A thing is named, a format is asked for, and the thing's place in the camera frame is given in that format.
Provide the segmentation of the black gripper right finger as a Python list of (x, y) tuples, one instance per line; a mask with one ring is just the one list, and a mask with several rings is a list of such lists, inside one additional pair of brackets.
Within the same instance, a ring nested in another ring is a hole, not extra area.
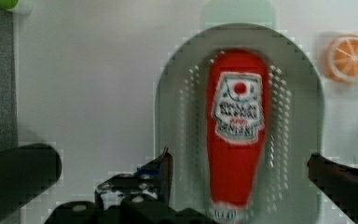
[(358, 224), (358, 168), (312, 153), (307, 161), (309, 180), (345, 215)]

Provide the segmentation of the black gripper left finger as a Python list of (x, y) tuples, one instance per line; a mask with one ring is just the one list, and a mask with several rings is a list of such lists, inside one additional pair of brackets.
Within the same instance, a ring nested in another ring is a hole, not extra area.
[(172, 170), (172, 155), (165, 147), (134, 173), (104, 181), (94, 191), (101, 209), (97, 224), (158, 224), (171, 212)]

